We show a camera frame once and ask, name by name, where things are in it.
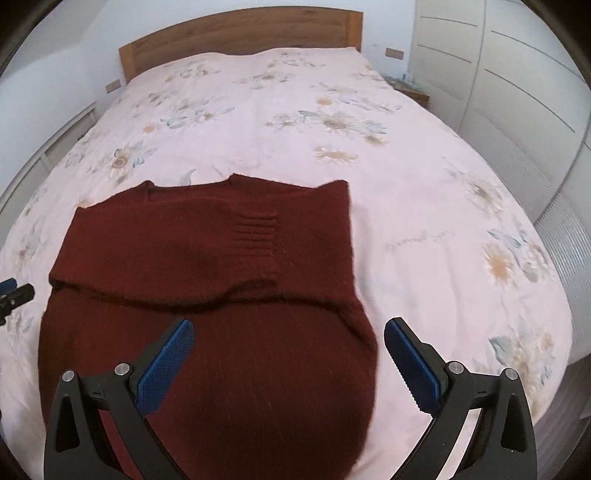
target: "sweater sleeve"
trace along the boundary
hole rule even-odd
[[[78,209],[50,273],[54,287],[181,306],[272,285],[276,213],[219,199]]]

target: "white wardrobe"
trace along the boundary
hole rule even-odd
[[[431,111],[496,171],[538,229],[591,353],[591,91],[518,0],[417,0],[410,73]]]

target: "white wall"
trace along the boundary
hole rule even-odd
[[[0,79],[0,193],[35,152],[93,101],[80,49],[70,47]]]
[[[103,113],[121,92],[117,90],[107,95],[105,85],[115,79],[125,84],[119,63],[120,47],[192,18],[269,5],[311,5],[363,11],[363,54],[382,73],[402,76],[406,72],[415,0],[109,0],[81,43],[92,92],[99,101],[99,113]],[[386,47],[404,50],[406,58],[385,57]]]
[[[95,98],[79,42],[106,0],[64,0],[0,77],[0,194],[66,122]]]

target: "knit sweater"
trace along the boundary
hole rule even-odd
[[[353,285],[346,182],[144,182],[76,211],[50,283],[38,360],[46,421],[64,370],[132,361],[183,316],[195,346],[148,421],[189,478],[341,480],[355,464],[376,340]]]

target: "bed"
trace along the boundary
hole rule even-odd
[[[265,7],[121,48],[128,87],[52,171],[0,252],[0,276],[37,289],[0,329],[2,426],[34,479],[43,477],[37,345],[48,272],[76,208],[145,180],[347,180],[356,288],[378,339],[401,316],[471,371],[515,368],[534,422],[544,414],[571,347],[551,259],[485,160],[393,90],[358,52],[361,36],[360,12]],[[429,421],[382,346],[374,417],[349,478],[390,478]],[[475,421],[470,415],[441,478],[461,460]]]

